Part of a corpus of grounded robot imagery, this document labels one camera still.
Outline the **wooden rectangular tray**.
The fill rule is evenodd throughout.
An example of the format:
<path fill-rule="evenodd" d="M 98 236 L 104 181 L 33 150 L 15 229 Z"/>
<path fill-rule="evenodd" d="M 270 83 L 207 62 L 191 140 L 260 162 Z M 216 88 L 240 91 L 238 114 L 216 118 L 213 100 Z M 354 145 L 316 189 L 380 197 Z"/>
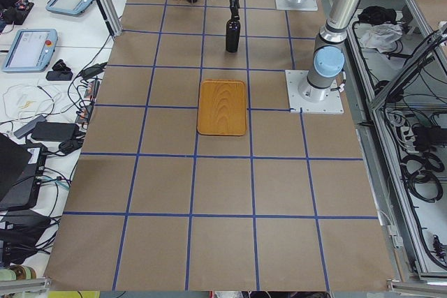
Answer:
<path fill-rule="evenodd" d="M 213 136 L 246 134 L 247 93 L 243 81 L 206 79 L 201 82 L 197 131 Z"/>

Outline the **crumpled white and black cloth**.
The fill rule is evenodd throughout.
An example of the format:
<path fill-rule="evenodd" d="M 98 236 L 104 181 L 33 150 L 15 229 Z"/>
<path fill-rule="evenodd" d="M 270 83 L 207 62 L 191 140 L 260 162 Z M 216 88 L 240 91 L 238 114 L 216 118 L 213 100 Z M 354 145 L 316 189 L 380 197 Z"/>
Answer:
<path fill-rule="evenodd" d="M 366 7 L 359 15 L 360 23 L 371 27 L 360 37 L 363 48 L 375 49 L 380 53 L 392 52 L 403 36 L 402 27 L 397 23 L 397 12 L 381 6 Z"/>

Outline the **lower blue teach pendant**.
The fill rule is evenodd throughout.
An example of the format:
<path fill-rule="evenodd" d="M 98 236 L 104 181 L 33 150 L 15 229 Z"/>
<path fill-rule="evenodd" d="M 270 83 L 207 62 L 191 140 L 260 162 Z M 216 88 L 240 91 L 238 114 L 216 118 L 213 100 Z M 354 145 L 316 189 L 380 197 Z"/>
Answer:
<path fill-rule="evenodd" d="M 6 55 L 5 73 L 35 73 L 45 70 L 58 41 L 56 29 L 20 29 Z"/>

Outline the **black power adapter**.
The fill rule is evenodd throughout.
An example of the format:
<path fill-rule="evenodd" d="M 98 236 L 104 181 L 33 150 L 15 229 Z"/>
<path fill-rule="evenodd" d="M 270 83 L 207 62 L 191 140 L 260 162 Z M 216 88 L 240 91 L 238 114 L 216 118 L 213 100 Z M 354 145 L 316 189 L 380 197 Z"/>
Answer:
<path fill-rule="evenodd" d="M 38 122 L 31 132 L 31 138 L 38 141 L 62 142 L 71 140 L 78 130 L 77 124 Z"/>

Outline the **black laptop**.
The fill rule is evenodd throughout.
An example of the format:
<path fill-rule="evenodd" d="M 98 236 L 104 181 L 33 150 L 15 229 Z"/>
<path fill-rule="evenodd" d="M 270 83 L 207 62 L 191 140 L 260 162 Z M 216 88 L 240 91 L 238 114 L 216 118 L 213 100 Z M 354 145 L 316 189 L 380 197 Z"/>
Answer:
<path fill-rule="evenodd" d="M 34 207 L 45 169 L 47 147 L 41 143 L 17 144 L 1 135 L 1 210 Z"/>

